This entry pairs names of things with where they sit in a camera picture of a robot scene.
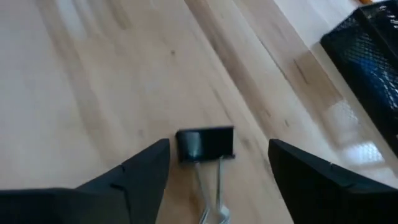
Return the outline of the small black binder clip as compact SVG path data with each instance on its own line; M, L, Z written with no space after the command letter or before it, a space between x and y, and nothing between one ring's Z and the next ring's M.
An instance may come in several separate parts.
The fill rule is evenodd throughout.
M211 211L210 194L201 174L204 162L218 163L216 183L216 213L218 224L231 224L231 214L223 203L223 161L234 159L234 126L179 129L175 133L177 157L180 164L194 167L200 193L204 201L199 224L206 221Z

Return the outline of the black mesh desk organizer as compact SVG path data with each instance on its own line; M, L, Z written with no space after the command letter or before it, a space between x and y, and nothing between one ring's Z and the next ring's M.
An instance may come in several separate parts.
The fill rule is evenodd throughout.
M398 157L398 0L358 7L320 44Z

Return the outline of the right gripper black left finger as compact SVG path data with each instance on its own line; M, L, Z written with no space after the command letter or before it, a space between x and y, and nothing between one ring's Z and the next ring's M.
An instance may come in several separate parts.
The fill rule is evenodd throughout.
M155 224L169 167L160 139L74 189L0 190L0 224Z

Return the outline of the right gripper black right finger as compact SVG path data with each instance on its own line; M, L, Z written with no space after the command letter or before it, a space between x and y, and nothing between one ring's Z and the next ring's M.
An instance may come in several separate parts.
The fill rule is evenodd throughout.
M398 189L280 139L268 157L294 224L398 224Z

